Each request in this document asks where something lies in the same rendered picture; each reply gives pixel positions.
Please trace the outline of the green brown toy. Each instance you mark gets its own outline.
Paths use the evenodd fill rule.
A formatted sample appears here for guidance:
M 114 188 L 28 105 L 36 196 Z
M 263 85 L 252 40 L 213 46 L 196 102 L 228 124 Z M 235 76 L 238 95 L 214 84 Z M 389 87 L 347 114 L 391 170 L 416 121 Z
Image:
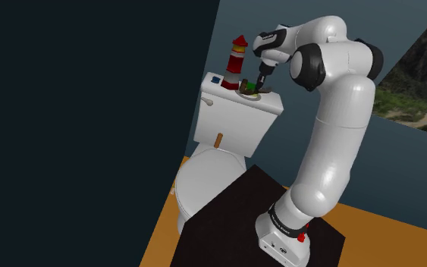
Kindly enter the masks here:
M 250 83 L 248 79 L 242 79 L 239 86 L 239 92 L 244 95 L 255 95 L 260 93 L 270 93 L 271 87 L 257 89 L 254 83 Z

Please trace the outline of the red white lighthouse figure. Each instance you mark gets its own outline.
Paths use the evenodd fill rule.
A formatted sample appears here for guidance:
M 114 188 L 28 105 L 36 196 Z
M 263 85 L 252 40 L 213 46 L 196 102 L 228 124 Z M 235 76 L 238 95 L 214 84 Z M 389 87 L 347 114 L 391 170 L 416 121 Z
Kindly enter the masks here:
M 240 35 L 232 41 L 232 45 L 221 86 L 227 90 L 238 90 L 240 85 L 240 73 L 248 42 L 243 35 Z

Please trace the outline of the white toilet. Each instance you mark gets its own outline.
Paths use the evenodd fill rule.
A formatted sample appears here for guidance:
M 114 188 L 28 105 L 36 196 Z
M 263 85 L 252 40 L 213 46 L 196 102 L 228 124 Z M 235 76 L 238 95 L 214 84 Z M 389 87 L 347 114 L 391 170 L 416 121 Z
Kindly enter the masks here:
M 212 78 L 219 77 L 219 83 Z M 260 93 L 260 101 L 240 98 L 221 86 L 223 76 L 208 72 L 200 87 L 199 112 L 193 140 L 198 143 L 180 167 L 174 194 L 179 208 L 177 231 L 221 191 L 246 171 L 245 159 L 253 156 L 275 119 L 284 110 L 277 93 Z M 214 147 L 218 133 L 223 137 Z

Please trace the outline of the black robot stand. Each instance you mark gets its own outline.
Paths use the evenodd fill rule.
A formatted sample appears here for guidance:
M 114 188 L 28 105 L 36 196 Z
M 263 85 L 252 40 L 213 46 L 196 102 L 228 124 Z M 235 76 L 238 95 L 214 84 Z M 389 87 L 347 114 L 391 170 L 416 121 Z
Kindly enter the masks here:
M 285 192 L 250 167 L 186 222 L 170 267 L 284 267 L 259 248 L 255 221 Z

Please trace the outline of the landscape wall picture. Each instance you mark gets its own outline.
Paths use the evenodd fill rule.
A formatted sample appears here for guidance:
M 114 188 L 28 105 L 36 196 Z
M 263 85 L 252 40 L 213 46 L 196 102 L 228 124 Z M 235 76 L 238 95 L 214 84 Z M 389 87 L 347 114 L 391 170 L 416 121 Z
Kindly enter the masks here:
M 373 114 L 427 132 L 427 28 L 378 85 Z

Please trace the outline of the white plate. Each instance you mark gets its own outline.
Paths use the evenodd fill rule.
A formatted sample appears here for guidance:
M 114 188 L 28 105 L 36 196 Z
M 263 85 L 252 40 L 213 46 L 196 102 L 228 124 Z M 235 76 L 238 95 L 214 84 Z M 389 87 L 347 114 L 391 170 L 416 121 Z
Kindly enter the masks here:
M 262 96 L 260 94 L 243 94 L 239 90 L 236 90 L 235 93 L 242 99 L 248 100 L 248 101 L 260 101 Z

